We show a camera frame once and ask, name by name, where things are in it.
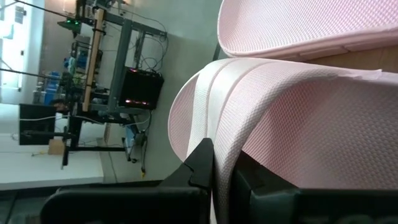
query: floor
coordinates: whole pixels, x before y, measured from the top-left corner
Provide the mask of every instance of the floor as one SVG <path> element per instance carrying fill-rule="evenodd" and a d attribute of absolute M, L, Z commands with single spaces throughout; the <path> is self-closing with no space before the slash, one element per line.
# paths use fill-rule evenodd
<path fill-rule="evenodd" d="M 141 177 L 141 163 L 131 164 L 123 153 L 102 153 L 105 182 L 130 182 L 164 179 L 179 165 L 180 160 L 172 151 L 167 135 L 169 110 L 175 96 L 183 84 L 197 71 L 212 61 L 217 45 L 216 22 L 221 0 L 131 0 L 131 6 L 124 8 L 142 16 L 163 23 L 168 32 L 169 48 L 161 70 L 165 83 L 160 94 L 157 109 L 153 113 L 146 154 L 146 175 Z M 133 16 L 136 22 L 162 29 L 158 23 Z M 113 61 L 116 56 L 111 50 L 118 46 L 118 31 L 108 31 L 103 39 L 102 49 L 109 50 L 103 56 L 99 82 L 110 85 Z M 159 43 L 146 40 L 143 56 L 159 58 Z M 129 51 L 126 65 L 131 66 L 133 50 Z M 118 125 L 112 125 L 108 145 L 120 144 L 125 131 Z"/>

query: metal frame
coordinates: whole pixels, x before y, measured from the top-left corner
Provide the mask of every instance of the metal frame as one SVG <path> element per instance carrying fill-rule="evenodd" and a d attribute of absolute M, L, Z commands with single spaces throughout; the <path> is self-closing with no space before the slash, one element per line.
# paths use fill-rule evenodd
<path fill-rule="evenodd" d="M 126 108 L 120 107 L 119 97 L 121 94 L 121 86 L 124 82 L 125 72 L 124 72 L 124 64 L 126 63 L 126 57 L 128 53 L 128 46 L 130 44 L 131 32 L 136 30 L 139 32 L 139 38 L 136 43 L 136 51 L 134 53 L 134 61 L 136 63 L 136 68 L 139 66 L 139 61 L 142 53 L 142 48 L 144 45 L 144 39 L 146 35 L 156 35 L 156 36 L 166 36 L 167 33 L 153 27 L 149 27 L 144 24 L 140 24 L 138 22 L 133 22 L 130 19 L 125 19 L 123 17 L 110 14 L 105 12 L 104 21 L 112 22 L 113 24 L 120 25 L 122 27 L 118 53 L 116 55 L 115 67 L 113 71 L 113 78 L 111 82 L 111 88 L 109 92 L 108 105 L 95 105 L 90 104 L 90 110 L 100 110 L 107 111 L 109 113 L 128 113 L 128 114 L 140 114 L 144 110 L 137 108 Z"/>

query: black electronic device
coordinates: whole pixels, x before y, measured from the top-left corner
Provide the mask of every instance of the black electronic device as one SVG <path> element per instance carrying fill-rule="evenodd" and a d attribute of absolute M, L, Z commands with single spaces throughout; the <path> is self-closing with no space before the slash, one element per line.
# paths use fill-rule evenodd
<path fill-rule="evenodd" d="M 19 145 L 48 145 L 53 136 L 31 136 L 28 132 L 54 132 L 56 110 L 53 106 L 20 104 Z"/>
<path fill-rule="evenodd" d="M 229 223 L 398 223 L 396 190 L 299 189 L 244 152 L 229 199 Z"/>
<path fill-rule="evenodd" d="M 154 110 L 157 106 L 164 79 L 161 74 L 124 68 L 125 77 L 119 106 Z"/>
<path fill-rule="evenodd" d="M 209 224 L 213 158 L 213 143 L 204 139 L 158 186 L 59 190 L 43 206 L 41 223 Z"/>

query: wooden stick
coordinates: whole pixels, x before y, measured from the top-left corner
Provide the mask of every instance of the wooden stick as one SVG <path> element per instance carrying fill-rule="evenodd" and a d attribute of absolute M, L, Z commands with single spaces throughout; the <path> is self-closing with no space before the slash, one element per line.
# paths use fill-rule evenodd
<path fill-rule="evenodd" d="M 91 54 L 90 54 L 90 67 L 88 69 L 87 74 L 87 83 L 85 90 L 85 100 L 83 102 L 83 111 L 88 111 L 88 106 L 90 105 L 90 94 L 91 94 L 91 85 L 93 84 L 94 73 L 95 73 L 95 64 L 97 61 L 98 47 L 100 46 L 101 40 L 101 32 L 102 23 L 104 19 L 104 10 L 98 9 L 95 14 L 96 25 L 95 31 L 93 35 L 93 45 L 91 45 Z"/>

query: white wall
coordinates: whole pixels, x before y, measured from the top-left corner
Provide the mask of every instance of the white wall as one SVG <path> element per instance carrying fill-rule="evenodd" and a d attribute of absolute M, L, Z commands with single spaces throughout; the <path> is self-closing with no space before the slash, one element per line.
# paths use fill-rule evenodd
<path fill-rule="evenodd" d="M 103 182 L 101 159 L 97 152 L 70 154 L 69 165 L 60 169 L 62 156 L 38 155 L 47 152 L 48 146 L 20 146 L 11 139 L 18 132 L 19 107 L 0 104 L 0 190 L 75 185 Z M 66 119 L 56 122 L 57 129 L 66 125 Z M 105 127 L 83 124 L 80 141 L 102 138 Z"/>

